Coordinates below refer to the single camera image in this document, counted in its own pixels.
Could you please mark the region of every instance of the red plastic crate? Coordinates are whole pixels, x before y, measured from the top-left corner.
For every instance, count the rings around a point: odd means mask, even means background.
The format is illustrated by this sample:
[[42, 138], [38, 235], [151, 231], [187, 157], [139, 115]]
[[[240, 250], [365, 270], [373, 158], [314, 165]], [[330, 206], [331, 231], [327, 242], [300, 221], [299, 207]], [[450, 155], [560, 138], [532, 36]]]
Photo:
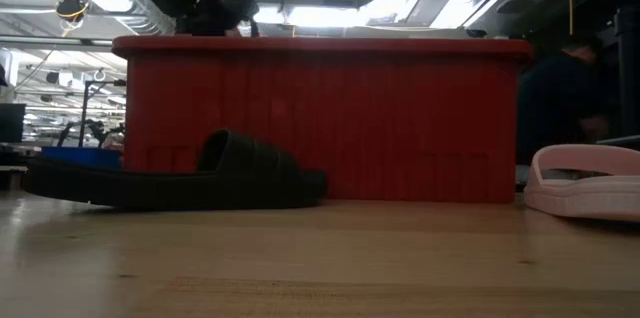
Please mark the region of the red plastic crate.
[[513, 200], [526, 42], [155, 36], [114, 52], [128, 169], [192, 171], [226, 127], [325, 170], [333, 198]]

